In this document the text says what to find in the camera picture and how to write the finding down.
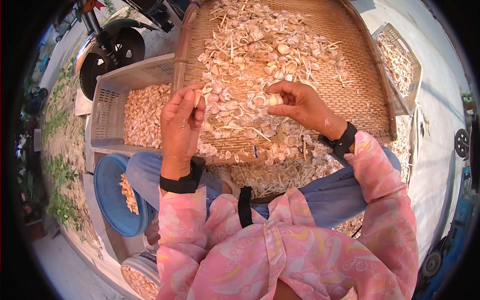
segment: floral pattern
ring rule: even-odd
[[[252,210],[246,228],[232,195],[217,197],[205,222],[205,186],[160,193],[157,299],[267,300],[278,279],[302,299],[410,299],[419,261],[406,185],[367,133],[354,152],[345,158],[368,203],[356,240],[316,228],[298,189],[268,205],[268,220]]]

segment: pink patterned sleeve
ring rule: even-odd
[[[205,219],[205,186],[194,194],[168,192],[162,196],[160,191],[157,266],[161,286],[157,299],[187,297],[200,261],[207,254]]]
[[[355,155],[348,162],[368,203],[358,241],[395,274],[398,285],[410,299],[419,258],[417,225],[407,185],[377,141],[365,132],[355,135]]]

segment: white plastic crate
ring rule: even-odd
[[[173,77],[175,54],[139,61],[102,75],[95,88],[90,143],[94,152],[120,153],[131,157],[140,151],[160,153],[161,149],[125,145],[123,122],[130,90],[152,84],[169,84]]]
[[[422,68],[419,60],[413,54],[412,49],[405,41],[404,38],[398,33],[398,31],[393,27],[392,24],[385,22],[380,26],[373,34],[372,38],[374,41],[377,40],[378,35],[382,33],[387,38],[391,39],[398,48],[402,48],[407,52],[407,59],[412,63],[413,67],[413,78],[410,86],[408,87],[409,95],[403,97],[401,92],[396,87],[392,77],[386,73],[388,80],[390,81],[390,91],[392,92],[392,101],[394,112],[396,116],[401,115],[413,115],[413,109],[415,108],[415,102],[420,91],[421,77],[422,77]]]

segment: chrome fender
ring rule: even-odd
[[[116,36],[120,32],[120,30],[125,27],[136,27],[136,28],[147,28],[150,30],[158,30],[155,27],[152,27],[150,25],[147,25],[145,23],[142,23],[133,19],[117,19],[102,26],[103,30],[108,32],[111,36]],[[82,64],[84,63],[86,56],[90,52],[96,52],[101,56],[104,55],[103,50],[98,45],[98,42],[95,36],[96,36],[95,33],[92,33],[91,35],[89,35],[87,39],[84,41],[84,43],[82,44],[82,46],[80,47],[80,49],[78,50],[77,55],[75,55],[75,58],[73,59],[72,73],[70,74],[70,77],[73,78],[80,72],[80,69],[82,68]]]

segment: blue bucket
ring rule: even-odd
[[[120,235],[133,237],[142,234],[155,217],[156,210],[135,190],[138,215],[127,206],[121,193],[121,174],[127,169],[129,158],[122,154],[109,154],[99,159],[93,176],[95,197],[108,224]]]

